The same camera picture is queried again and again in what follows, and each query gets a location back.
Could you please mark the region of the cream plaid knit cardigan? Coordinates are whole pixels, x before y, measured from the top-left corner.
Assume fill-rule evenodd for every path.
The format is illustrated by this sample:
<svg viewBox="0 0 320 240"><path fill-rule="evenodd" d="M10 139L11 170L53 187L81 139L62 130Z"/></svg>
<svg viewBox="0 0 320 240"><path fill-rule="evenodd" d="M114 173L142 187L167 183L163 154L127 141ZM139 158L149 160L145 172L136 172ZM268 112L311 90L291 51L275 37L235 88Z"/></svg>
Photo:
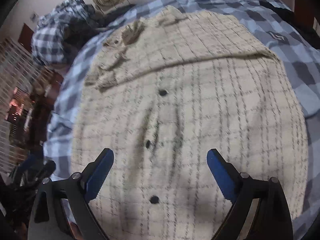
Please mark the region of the cream plaid knit cardigan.
<svg viewBox="0 0 320 240"><path fill-rule="evenodd" d="M231 203L215 148L255 179L277 177L302 213L308 137L283 62L232 15L172 6L115 30L85 77L72 171L114 164L91 209L110 239L210 239Z"/></svg>

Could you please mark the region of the black clothes by fan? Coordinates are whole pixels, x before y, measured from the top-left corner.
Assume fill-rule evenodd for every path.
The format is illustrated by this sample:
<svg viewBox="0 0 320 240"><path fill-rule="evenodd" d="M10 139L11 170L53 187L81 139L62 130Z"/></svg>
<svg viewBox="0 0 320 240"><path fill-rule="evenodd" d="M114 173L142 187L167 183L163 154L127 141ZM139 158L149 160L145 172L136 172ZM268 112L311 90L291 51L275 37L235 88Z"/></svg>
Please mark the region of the black clothes by fan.
<svg viewBox="0 0 320 240"><path fill-rule="evenodd" d="M98 20L99 28L107 27L111 22L116 20L118 17L123 16L127 11L133 8L135 4L129 4L120 8L117 8L106 15L101 16Z"/></svg>

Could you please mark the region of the patterned window curtain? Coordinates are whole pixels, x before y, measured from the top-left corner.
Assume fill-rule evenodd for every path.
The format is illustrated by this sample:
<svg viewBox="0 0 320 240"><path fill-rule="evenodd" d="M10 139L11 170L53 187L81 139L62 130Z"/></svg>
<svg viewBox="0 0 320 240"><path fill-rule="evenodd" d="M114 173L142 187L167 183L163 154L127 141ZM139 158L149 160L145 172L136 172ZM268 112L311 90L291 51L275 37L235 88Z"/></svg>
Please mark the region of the patterned window curtain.
<svg viewBox="0 0 320 240"><path fill-rule="evenodd" d="M53 72L37 65L20 44L10 38L1 41L1 172L10 173L15 164L24 157L23 150L12 146L9 141L10 123L5 120L9 103L17 87L30 93L32 86L40 80L48 83Z"/></svg>

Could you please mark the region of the bundled checkered quilt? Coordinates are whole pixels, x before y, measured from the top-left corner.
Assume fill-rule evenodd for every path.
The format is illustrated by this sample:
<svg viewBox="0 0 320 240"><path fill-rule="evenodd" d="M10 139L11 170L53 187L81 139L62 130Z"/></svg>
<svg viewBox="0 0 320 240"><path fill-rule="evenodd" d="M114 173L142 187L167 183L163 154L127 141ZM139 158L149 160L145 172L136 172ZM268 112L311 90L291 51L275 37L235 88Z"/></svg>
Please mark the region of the bundled checkered quilt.
<svg viewBox="0 0 320 240"><path fill-rule="evenodd" d="M42 66L72 64L99 28L99 15L83 0L65 0L41 16L31 38L31 54Z"/></svg>

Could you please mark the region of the blue checkered bed sheet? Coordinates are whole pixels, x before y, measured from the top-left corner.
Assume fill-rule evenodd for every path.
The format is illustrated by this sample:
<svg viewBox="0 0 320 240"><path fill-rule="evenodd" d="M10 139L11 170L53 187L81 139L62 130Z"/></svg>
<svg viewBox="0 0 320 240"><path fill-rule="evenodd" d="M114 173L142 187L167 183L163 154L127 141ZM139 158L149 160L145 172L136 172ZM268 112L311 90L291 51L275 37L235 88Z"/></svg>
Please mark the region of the blue checkered bed sheet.
<svg viewBox="0 0 320 240"><path fill-rule="evenodd" d="M70 175L73 122L85 74L103 38L112 29L140 17L152 16L167 5L173 5L181 12L207 9L231 14L284 62L303 109L309 145L303 212L293 221L293 233L295 239L319 239L319 50L282 15L290 10L281 0L155 0L137 5L111 22L103 33L82 47L60 88L44 144L45 158L56 163L52 180L66 179Z"/></svg>

